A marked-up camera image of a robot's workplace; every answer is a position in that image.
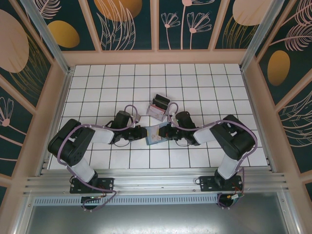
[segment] gold circle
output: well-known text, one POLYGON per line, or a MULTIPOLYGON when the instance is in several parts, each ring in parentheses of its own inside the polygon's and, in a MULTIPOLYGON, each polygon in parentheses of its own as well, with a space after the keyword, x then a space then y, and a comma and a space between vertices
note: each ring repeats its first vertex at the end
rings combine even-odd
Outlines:
POLYGON ((122 12, 119 2, 125 10, 128 9, 130 11, 133 18, 136 17, 142 9, 142 0, 94 0, 97 9, 106 18, 113 21, 126 21, 127 17, 122 12))
POLYGON ((272 0, 235 0, 233 5, 234 20, 244 26, 261 23, 272 0))
POLYGON ((58 45, 65 48, 73 48, 80 42, 79 34, 69 23, 56 20, 48 24, 52 35, 58 45))
POLYGON ((0 67, 17 73, 24 69, 29 56, 27 34, 9 13, 0 10, 0 67))
POLYGON ((269 82, 274 86, 283 83, 288 75, 290 66, 291 61, 288 54, 282 50, 275 51, 272 54, 268 65, 269 82))

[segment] perforated metal strip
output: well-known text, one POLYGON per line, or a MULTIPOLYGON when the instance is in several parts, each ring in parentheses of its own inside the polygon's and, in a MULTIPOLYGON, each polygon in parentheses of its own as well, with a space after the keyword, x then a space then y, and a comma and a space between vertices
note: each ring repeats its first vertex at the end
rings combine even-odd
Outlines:
MULTIPOLYGON (((86 205, 103 204, 108 198, 88 202, 86 205)), ((34 206, 81 206, 81 196, 36 197, 34 206)), ((116 196, 107 205, 164 205, 164 204, 207 204, 216 203, 217 194, 204 195, 142 195, 116 196)))

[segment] black mounting plate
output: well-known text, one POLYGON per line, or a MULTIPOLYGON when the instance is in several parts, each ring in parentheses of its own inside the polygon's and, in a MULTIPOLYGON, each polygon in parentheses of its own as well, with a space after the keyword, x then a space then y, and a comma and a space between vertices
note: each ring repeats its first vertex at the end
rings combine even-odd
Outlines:
POLYGON ((202 192, 235 191, 235 186, 240 190, 243 189, 242 178, 239 175, 235 175, 228 180, 224 188, 220 188, 216 184, 214 175, 199 177, 199 185, 202 192))
MULTIPOLYGON (((102 192, 95 189, 90 189, 89 187, 82 184, 78 179, 73 178, 70 186, 70 194, 101 194, 102 192)), ((114 178, 98 178, 97 187, 112 190, 114 188, 114 178)))

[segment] white tiled floor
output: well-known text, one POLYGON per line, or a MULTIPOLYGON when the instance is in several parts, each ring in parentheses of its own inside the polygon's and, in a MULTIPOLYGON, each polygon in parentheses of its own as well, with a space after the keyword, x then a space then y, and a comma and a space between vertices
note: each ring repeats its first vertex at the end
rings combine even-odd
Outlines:
MULTIPOLYGON (((180 111, 190 112, 196 126, 235 115, 257 135, 260 146, 243 166, 267 166, 237 64, 77 66, 60 127, 71 118, 105 125, 128 104, 134 104, 142 115, 141 126, 159 124, 146 116, 155 94, 176 101, 180 111)), ((94 169, 218 167, 222 162, 224 152, 217 142, 182 147, 186 141, 181 141, 179 145, 170 141, 148 146, 145 139, 121 148, 94 143, 90 144, 85 158, 94 169)), ((63 168, 51 157, 49 169, 63 168)))

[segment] metal plate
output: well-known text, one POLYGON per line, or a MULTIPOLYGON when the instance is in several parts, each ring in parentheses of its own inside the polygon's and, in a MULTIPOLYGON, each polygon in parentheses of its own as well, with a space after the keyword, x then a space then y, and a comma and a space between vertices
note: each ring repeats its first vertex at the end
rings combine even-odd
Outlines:
POLYGON ((235 191, 235 187, 242 190, 242 178, 239 175, 233 176, 223 189, 221 189, 215 182, 215 176, 201 176, 199 177, 200 190, 202 192, 220 192, 220 191, 235 191))
MULTIPOLYGON (((97 179, 99 188, 104 188, 108 190, 112 190, 114 188, 114 178, 98 178, 97 179)), ((73 178, 72 184, 69 190, 71 194, 101 194, 102 192, 99 190, 91 189, 85 185, 83 185, 78 179, 73 178)))

